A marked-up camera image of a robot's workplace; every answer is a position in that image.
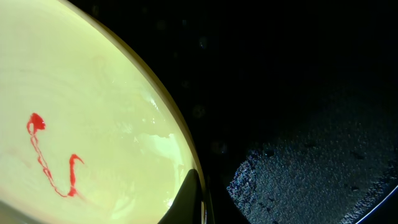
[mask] red drizzle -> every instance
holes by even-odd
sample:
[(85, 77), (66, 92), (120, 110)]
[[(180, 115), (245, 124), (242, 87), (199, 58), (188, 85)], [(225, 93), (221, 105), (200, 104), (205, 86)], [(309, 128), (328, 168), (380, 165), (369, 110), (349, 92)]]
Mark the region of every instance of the red drizzle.
[[(33, 125), (33, 132), (30, 130), (30, 126), (31, 125)], [(30, 134), (30, 142), (32, 143), (35, 151), (39, 155), (39, 157), (37, 158), (37, 161), (43, 167), (43, 172), (47, 176), (47, 178), (49, 179), (49, 182), (50, 182), (51, 186), (54, 188), (55, 192), (57, 194), (59, 194), (61, 197), (67, 197), (67, 196), (73, 197), (74, 195), (78, 194), (77, 191), (76, 191), (76, 188), (75, 188), (76, 177), (75, 177), (74, 166), (75, 166), (75, 159), (78, 159), (81, 163), (84, 164), (82, 159), (80, 159), (80, 157), (78, 157), (76, 154), (72, 154), (70, 156), (70, 159), (69, 159), (70, 190), (69, 190), (69, 193), (67, 195), (61, 194), (58, 191), (58, 188), (54, 184), (54, 180), (52, 178), (49, 166), (47, 165), (47, 162), (45, 161), (45, 159), (44, 159), (44, 157), (42, 155), (42, 152), (40, 151), (39, 140), (36, 137), (36, 132), (38, 130), (44, 130), (45, 129), (45, 123), (44, 123), (43, 118), (41, 118), (37, 113), (32, 113), (32, 115), (30, 116), (30, 120), (26, 124), (26, 128), (27, 128), (27, 132)]]

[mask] dark surface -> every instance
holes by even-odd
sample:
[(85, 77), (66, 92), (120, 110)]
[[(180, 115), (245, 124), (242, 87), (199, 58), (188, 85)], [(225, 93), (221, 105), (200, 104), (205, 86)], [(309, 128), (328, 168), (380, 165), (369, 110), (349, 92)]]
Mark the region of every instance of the dark surface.
[[(215, 180), (221, 223), (241, 217), (228, 186), (252, 223), (282, 224), (353, 222), (397, 184), (398, 35), (387, 1), (72, 2), (169, 90)], [(230, 19), (215, 19), (224, 11)], [(396, 223), (389, 201), (366, 222)]]

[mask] black object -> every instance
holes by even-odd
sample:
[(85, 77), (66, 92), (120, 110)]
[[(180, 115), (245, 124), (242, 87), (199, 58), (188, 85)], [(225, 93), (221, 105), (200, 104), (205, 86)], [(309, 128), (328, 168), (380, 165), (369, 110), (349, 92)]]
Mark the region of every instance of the black object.
[(172, 206), (159, 224), (201, 223), (201, 202), (203, 200), (198, 172), (188, 171)]

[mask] textured black surface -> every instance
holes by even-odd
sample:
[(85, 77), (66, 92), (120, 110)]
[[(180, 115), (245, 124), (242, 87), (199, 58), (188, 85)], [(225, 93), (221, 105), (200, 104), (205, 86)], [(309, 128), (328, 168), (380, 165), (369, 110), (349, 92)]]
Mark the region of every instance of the textured black surface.
[(250, 147), (228, 191), (251, 223), (353, 223), (397, 185), (396, 114), (375, 94), (340, 88), (305, 125)]

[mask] red sauce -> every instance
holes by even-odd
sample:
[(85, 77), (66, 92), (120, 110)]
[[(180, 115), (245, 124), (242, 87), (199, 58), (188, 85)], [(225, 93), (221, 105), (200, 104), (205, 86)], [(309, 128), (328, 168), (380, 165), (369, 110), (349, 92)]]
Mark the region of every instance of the red sauce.
[(54, 188), (55, 192), (57, 194), (59, 194), (59, 196), (61, 196), (61, 197), (67, 197), (67, 196), (73, 197), (74, 195), (78, 194), (77, 191), (76, 191), (76, 188), (75, 188), (76, 177), (75, 177), (74, 166), (75, 166), (75, 160), (76, 159), (84, 164), (83, 160), (80, 159), (80, 157), (78, 155), (76, 155), (76, 154), (72, 154), (70, 156), (70, 159), (69, 159), (70, 190), (69, 190), (69, 193), (67, 193), (66, 195), (61, 194), (58, 191), (58, 188), (54, 184), (54, 180), (52, 178), (51, 171), (49, 169), (49, 166), (47, 165), (47, 162), (45, 161), (45, 159), (44, 159), (44, 157), (42, 155), (42, 151), (39, 148), (39, 140), (36, 137), (36, 132), (38, 130), (44, 130), (45, 129), (45, 123), (44, 123), (43, 118), (41, 118), (37, 113), (32, 113), (32, 115), (30, 116), (30, 120), (26, 124), (26, 128), (27, 128), (28, 133), (30, 134), (30, 142), (32, 143), (32, 146), (35, 149), (36, 153), (39, 155), (39, 157), (37, 158), (37, 161), (42, 166), (43, 172), (47, 176), (47, 178), (48, 178), (51, 186)]

